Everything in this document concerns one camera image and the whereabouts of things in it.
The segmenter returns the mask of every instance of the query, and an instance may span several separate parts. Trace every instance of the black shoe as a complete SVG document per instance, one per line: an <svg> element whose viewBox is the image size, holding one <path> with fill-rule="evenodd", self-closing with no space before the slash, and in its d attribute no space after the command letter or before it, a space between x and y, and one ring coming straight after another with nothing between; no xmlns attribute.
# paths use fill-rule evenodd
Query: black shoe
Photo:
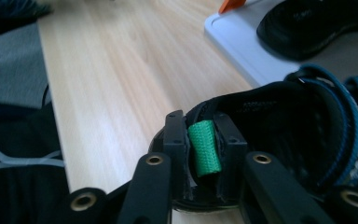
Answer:
<svg viewBox="0 0 358 224"><path fill-rule="evenodd" d="M352 31L358 31L358 0L287 0L257 27L267 48L295 60L315 55Z"/></svg>

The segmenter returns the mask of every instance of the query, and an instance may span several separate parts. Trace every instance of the green mesh webbing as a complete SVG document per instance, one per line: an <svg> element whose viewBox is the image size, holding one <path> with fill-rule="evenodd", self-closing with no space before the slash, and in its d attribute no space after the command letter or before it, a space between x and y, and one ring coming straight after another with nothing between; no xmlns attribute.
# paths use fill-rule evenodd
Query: green mesh webbing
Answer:
<svg viewBox="0 0 358 224"><path fill-rule="evenodd" d="M214 174L222 171L217 158L214 142L214 128L211 120L203 120L188 128L190 141L194 146L197 176Z"/></svg>

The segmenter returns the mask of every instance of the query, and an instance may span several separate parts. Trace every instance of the floor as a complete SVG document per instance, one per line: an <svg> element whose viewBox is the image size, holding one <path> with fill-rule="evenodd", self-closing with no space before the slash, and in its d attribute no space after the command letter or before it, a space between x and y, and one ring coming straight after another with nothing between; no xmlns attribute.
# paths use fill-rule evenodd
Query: floor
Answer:
<svg viewBox="0 0 358 224"><path fill-rule="evenodd" d="M39 108L47 86L37 23L0 35L0 103Z"/></svg>

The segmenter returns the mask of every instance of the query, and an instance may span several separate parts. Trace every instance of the green fabric strap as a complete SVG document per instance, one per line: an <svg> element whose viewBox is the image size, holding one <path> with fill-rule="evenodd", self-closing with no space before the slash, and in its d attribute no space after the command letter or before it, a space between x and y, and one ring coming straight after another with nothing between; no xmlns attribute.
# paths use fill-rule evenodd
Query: green fabric strap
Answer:
<svg viewBox="0 0 358 224"><path fill-rule="evenodd" d="M222 171L216 154L213 122L203 120L191 125L188 128L188 135L195 150L197 176Z"/></svg>

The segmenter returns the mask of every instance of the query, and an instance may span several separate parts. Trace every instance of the wooden table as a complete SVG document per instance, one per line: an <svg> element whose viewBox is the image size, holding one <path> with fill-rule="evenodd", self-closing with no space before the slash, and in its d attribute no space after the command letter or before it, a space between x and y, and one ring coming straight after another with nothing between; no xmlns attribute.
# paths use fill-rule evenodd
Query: wooden table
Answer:
<svg viewBox="0 0 358 224"><path fill-rule="evenodd" d="M45 0L39 20L70 190L131 179L165 116L250 86L204 35L223 0ZM242 223L238 210L173 223Z"/></svg>

